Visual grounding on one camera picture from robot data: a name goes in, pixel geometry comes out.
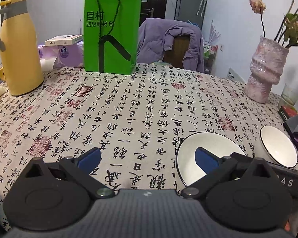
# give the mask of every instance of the white bowl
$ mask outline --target white bowl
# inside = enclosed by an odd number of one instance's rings
[[[217,157],[229,156],[233,152],[245,155],[243,150],[229,138],[213,132],[198,132],[183,140],[176,154],[176,165],[184,185],[189,186],[206,173],[195,162],[197,148],[205,148]]]
[[[255,157],[288,168],[296,166],[298,156],[291,140],[273,126],[263,126],[255,145]]]

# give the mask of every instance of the refrigerator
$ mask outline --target refrigerator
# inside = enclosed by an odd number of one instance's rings
[[[204,1],[202,1],[202,5],[201,1],[202,0],[177,0],[174,19],[185,22],[190,21],[192,24],[202,29],[207,0],[205,0],[204,6]]]

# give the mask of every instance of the brown chair backrest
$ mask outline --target brown chair backrest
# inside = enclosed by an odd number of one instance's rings
[[[173,67],[183,69],[183,58],[189,49],[190,36],[177,36],[173,40],[171,51],[164,53],[164,62],[171,63]]]

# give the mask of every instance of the shopping bag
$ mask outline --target shopping bag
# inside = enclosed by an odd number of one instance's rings
[[[140,8],[141,0],[85,0],[85,71],[133,72]]]

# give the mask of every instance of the black rope handle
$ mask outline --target black rope handle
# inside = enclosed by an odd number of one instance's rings
[[[100,12],[100,2],[99,2],[99,0],[97,0],[97,4],[98,4],[99,12]],[[114,21],[113,21],[112,27],[111,27],[110,31],[107,33],[107,35],[109,35],[112,32],[112,30],[114,29],[115,21],[116,21],[117,15],[118,15],[118,10],[119,10],[120,4],[121,4],[121,2],[120,2],[120,0],[118,0],[118,5],[117,5]],[[101,37],[102,37],[102,17],[99,17],[99,18],[100,18],[99,39],[101,39]]]

